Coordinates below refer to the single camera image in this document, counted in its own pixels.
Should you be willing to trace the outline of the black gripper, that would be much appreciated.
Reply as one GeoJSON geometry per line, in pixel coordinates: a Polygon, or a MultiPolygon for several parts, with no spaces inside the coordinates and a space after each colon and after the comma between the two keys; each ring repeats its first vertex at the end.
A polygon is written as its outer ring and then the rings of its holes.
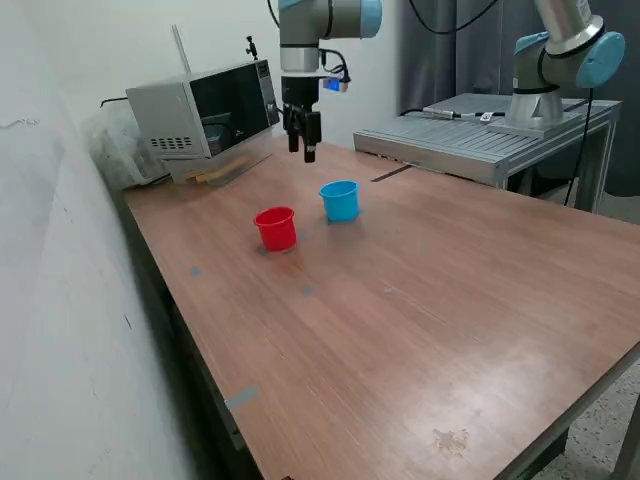
{"type": "Polygon", "coordinates": [[[309,111],[302,116],[301,134],[304,162],[314,163],[317,144],[321,142],[321,113],[311,111],[319,100],[318,76],[283,76],[281,78],[283,127],[290,152],[299,151],[299,121],[296,108],[309,111]]]}

